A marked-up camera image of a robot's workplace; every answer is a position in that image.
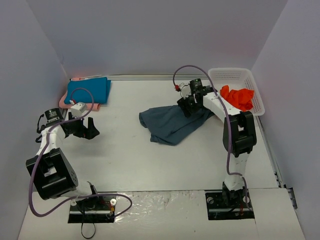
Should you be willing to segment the dark blue-grey t shirt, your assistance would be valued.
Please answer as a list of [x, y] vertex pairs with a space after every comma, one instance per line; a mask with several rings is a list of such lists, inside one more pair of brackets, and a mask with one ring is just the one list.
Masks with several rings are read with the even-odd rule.
[[176, 146], [201, 127], [214, 114], [200, 109], [186, 117], [178, 105], [153, 107], [140, 112], [140, 124], [149, 130], [150, 142]]

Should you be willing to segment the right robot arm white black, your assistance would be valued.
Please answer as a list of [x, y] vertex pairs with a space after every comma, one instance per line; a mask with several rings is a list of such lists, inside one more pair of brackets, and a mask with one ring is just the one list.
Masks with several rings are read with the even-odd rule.
[[229, 207], [248, 193], [244, 175], [247, 160], [257, 144], [254, 116], [232, 106], [213, 87], [204, 86], [201, 79], [175, 86], [181, 98], [177, 101], [186, 117], [199, 110], [209, 110], [223, 122], [222, 142], [227, 151], [226, 177], [222, 183], [222, 202]]

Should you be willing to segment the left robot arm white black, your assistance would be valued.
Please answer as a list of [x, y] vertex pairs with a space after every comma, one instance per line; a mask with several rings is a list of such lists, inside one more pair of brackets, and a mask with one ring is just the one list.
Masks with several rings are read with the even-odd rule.
[[97, 208], [101, 203], [101, 197], [94, 185], [90, 182], [79, 182], [78, 177], [62, 151], [65, 138], [73, 135], [78, 138], [91, 140], [100, 132], [94, 125], [92, 117], [87, 118], [87, 126], [84, 119], [76, 119], [71, 113], [65, 121], [59, 108], [45, 111], [40, 118], [46, 117], [45, 125], [37, 126], [37, 133], [41, 137], [36, 139], [40, 148], [35, 157], [26, 161], [26, 168], [30, 174], [36, 164], [33, 184], [43, 200], [56, 199], [61, 196], [83, 196], [82, 203], [89, 209]]

